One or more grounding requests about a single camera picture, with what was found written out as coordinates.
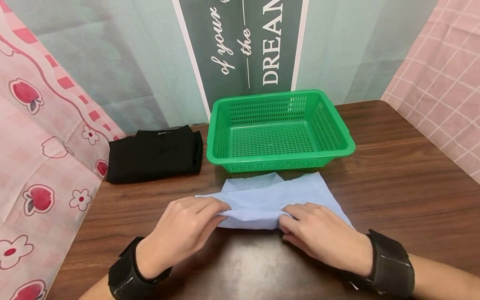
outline right hand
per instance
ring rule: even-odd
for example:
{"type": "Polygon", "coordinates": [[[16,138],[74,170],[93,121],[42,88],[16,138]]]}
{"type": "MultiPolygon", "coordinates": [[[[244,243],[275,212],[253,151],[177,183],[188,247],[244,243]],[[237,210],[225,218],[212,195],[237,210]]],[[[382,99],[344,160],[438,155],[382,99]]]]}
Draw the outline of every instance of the right hand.
{"type": "Polygon", "coordinates": [[[372,271],[370,239],[351,228],[330,209],[317,204],[287,205],[280,217],[283,240],[337,269],[367,277],[372,271]]]}

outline teal backdrop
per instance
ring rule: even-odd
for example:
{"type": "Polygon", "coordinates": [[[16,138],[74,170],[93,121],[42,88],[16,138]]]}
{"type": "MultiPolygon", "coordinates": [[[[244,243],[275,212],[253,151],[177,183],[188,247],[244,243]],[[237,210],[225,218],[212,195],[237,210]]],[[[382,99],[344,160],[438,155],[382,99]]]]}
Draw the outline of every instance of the teal backdrop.
{"type": "MultiPolygon", "coordinates": [[[[208,122],[175,1],[6,3],[130,134],[138,129],[208,122]]],[[[437,0],[304,3],[308,9],[300,28],[304,35],[297,54],[296,89],[321,89],[339,105],[381,97],[437,0]]],[[[288,42],[288,36],[282,38],[288,42]]]]}

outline pink plaid curtain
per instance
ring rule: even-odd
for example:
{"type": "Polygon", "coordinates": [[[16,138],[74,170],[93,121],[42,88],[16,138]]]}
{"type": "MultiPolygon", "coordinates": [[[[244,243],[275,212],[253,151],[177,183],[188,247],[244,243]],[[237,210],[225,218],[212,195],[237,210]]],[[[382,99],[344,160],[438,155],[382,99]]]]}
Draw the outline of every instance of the pink plaid curtain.
{"type": "Polygon", "coordinates": [[[0,128],[0,298],[42,300],[124,134],[3,0],[0,128]]]}
{"type": "Polygon", "coordinates": [[[386,100],[480,183],[480,1],[440,0],[386,100]]]}

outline wristband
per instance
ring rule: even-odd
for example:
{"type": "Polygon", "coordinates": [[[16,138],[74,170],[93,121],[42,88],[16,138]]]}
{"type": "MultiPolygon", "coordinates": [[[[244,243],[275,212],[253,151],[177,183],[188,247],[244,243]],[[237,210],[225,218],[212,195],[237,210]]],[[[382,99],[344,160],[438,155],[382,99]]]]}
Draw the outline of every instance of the wristband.
{"type": "Polygon", "coordinates": [[[116,300],[145,299],[155,290],[158,282],[166,279],[172,270],[168,268],[158,277],[147,280],[138,270],[135,250],[144,237],[136,237],[120,254],[120,259],[110,267],[108,286],[116,300]]]}
{"type": "Polygon", "coordinates": [[[415,272],[405,248],[389,237],[374,230],[367,234],[372,242],[372,272],[367,278],[342,271],[356,288],[376,290],[398,298],[408,298],[415,287],[415,272]]]}

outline hand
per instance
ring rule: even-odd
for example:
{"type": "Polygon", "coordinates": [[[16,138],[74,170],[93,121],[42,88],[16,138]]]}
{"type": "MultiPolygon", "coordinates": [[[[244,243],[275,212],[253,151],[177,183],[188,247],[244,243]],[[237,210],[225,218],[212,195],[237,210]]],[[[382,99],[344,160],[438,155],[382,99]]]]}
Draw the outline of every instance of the hand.
{"type": "Polygon", "coordinates": [[[331,210],[307,203],[287,205],[280,217],[283,240],[337,269],[367,277],[372,271],[372,244],[331,210]]]}
{"type": "Polygon", "coordinates": [[[142,276],[155,278],[203,248],[226,218],[217,214],[229,209],[227,203],[213,197],[170,202],[152,233],[137,245],[136,259],[142,276]]]}

